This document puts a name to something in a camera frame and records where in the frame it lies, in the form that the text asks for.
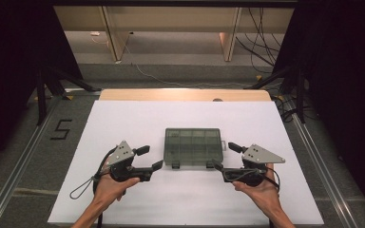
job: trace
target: white surface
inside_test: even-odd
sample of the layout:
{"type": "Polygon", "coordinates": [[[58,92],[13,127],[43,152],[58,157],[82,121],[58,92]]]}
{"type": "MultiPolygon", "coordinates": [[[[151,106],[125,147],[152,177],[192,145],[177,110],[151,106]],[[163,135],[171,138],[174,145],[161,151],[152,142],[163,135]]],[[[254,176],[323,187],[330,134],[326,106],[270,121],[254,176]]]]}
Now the white surface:
{"type": "MultiPolygon", "coordinates": [[[[69,193],[91,177],[107,151],[122,140],[132,148],[150,145],[135,157],[135,167],[163,159],[167,127],[215,127],[221,139],[239,145],[256,143],[286,159],[275,164],[281,181],[281,204],[294,224],[323,224],[273,102],[117,102],[97,101],[67,172],[48,222],[74,222],[90,203],[91,185],[78,199],[69,193]]],[[[223,151],[223,165],[242,166],[240,154],[223,151]]],[[[121,225],[261,225],[267,217],[221,173],[205,168],[155,172],[150,182],[127,190],[104,212],[104,224],[121,225]]]]}

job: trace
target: transparent box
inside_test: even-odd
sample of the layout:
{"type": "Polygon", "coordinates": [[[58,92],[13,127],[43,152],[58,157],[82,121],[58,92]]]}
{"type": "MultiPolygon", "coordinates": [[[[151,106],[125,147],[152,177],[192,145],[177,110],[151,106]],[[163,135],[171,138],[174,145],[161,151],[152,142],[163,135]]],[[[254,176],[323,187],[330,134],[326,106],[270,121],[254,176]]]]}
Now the transparent box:
{"type": "Polygon", "coordinates": [[[164,163],[203,165],[213,168],[212,160],[223,161],[221,132],[218,128],[167,128],[165,130],[164,163]]]}

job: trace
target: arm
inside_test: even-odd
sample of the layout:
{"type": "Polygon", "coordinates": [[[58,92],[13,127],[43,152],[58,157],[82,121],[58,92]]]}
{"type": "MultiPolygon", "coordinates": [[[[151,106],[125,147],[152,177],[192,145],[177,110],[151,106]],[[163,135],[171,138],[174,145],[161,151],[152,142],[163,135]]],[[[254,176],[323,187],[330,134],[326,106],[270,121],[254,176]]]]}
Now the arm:
{"type": "MultiPolygon", "coordinates": [[[[267,164],[268,168],[273,169],[273,164],[267,164]]],[[[271,180],[275,180],[274,172],[268,169],[266,176],[271,180]]],[[[248,186],[239,181],[233,181],[233,185],[237,191],[241,191],[249,196],[258,208],[267,216],[275,225],[275,227],[295,227],[292,221],[283,211],[277,188],[269,181],[264,180],[257,187],[248,186]]]]}
{"type": "Polygon", "coordinates": [[[93,201],[85,212],[73,224],[73,228],[90,227],[108,206],[115,200],[121,200],[126,188],[138,183],[139,178],[129,179],[124,182],[113,180],[109,174],[102,175],[97,186],[93,201]]]}

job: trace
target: floor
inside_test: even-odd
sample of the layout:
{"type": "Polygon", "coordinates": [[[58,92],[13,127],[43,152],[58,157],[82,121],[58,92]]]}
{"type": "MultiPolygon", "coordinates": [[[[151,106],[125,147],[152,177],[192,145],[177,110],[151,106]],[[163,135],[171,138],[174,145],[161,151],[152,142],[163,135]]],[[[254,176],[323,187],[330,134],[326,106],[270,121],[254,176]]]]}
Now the floor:
{"type": "MultiPolygon", "coordinates": [[[[251,48],[249,40],[254,40],[256,34],[247,36],[249,39],[245,34],[240,34],[239,40],[251,48]]],[[[100,32],[99,36],[91,36],[88,31],[67,32],[67,38],[85,81],[102,88],[192,85],[242,88],[256,83],[261,77],[267,77],[272,70],[238,43],[232,61],[225,62],[217,33],[133,32],[120,63],[114,63],[104,32],[100,32]],[[121,70],[123,74],[114,76],[113,70],[121,70]],[[218,76],[224,74],[228,75],[227,80],[218,76]]],[[[275,35],[277,42],[270,34],[265,34],[265,38],[276,58],[278,52],[272,49],[279,49],[283,34],[275,35]]],[[[255,47],[254,51],[274,61],[265,47],[255,47]]],[[[25,151],[31,154],[10,194],[10,200],[3,205],[5,210],[0,215],[0,227],[55,227],[47,223],[49,212],[84,130],[89,110],[99,96],[99,93],[80,91],[69,82],[63,82],[63,85],[67,89],[67,99],[50,98],[47,91],[47,103],[52,109],[44,129],[36,129],[38,109],[35,94],[31,95],[22,120],[0,153],[0,190],[25,151]],[[63,121],[63,127],[70,129],[63,141],[53,140],[63,136],[63,132],[55,130],[59,121],[63,121]],[[29,139],[36,137],[38,130],[41,130],[41,137],[36,138],[37,144],[29,145],[29,139]]],[[[265,89],[278,95],[278,86],[279,81],[276,81],[265,89]]],[[[363,194],[346,165],[337,157],[335,145],[318,120],[312,103],[307,98],[305,101],[308,106],[305,109],[306,125],[298,123],[296,116],[289,116],[284,125],[324,219],[323,227],[365,227],[363,194]],[[345,205],[349,213],[341,212],[338,202],[342,202],[340,205],[345,205]]],[[[293,107],[294,104],[288,101],[284,108],[289,109],[288,105],[293,107]]],[[[282,108],[282,103],[277,102],[277,107],[282,108]]]]}

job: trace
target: metal bar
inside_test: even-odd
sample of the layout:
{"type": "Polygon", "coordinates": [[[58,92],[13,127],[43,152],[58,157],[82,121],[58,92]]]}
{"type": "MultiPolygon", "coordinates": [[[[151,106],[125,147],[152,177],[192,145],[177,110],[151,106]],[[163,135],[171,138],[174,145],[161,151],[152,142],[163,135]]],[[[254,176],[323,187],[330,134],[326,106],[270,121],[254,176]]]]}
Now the metal bar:
{"type": "Polygon", "coordinates": [[[51,100],[49,110],[47,117],[45,120],[40,124],[37,125],[35,128],[28,144],[26,145],[25,150],[23,150],[22,155],[20,156],[19,160],[17,161],[13,171],[11,172],[8,180],[6,181],[5,185],[2,187],[0,191],[0,218],[2,217],[8,203],[10,200],[10,197],[16,188],[17,184],[19,183],[20,179],[22,178],[28,164],[30,161],[30,158],[32,157],[38,143],[41,140],[42,134],[45,132],[46,127],[49,123],[51,114],[53,113],[55,107],[59,104],[61,101],[61,97],[55,96],[51,100]]]}
{"type": "Polygon", "coordinates": [[[300,119],[296,114],[293,114],[293,120],[295,122],[295,126],[298,129],[298,133],[301,139],[306,146],[307,152],[310,155],[310,158],[316,167],[319,177],[321,178],[322,183],[324,184],[325,190],[328,193],[329,198],[331,199],[332,204],[334,205],[336,212],[339,216],[340,221],[342,222],[344,227],[358,227],[354,216],[350,210],[350,207],[346,201],[346,199],[342,196],[339,188],[336,186],[336,183],[331,176],[328,167],[325,165],[324,160],[322,159],[316,144],[311,137],[307,126],[305,123],[301,123],[300,119]]]}

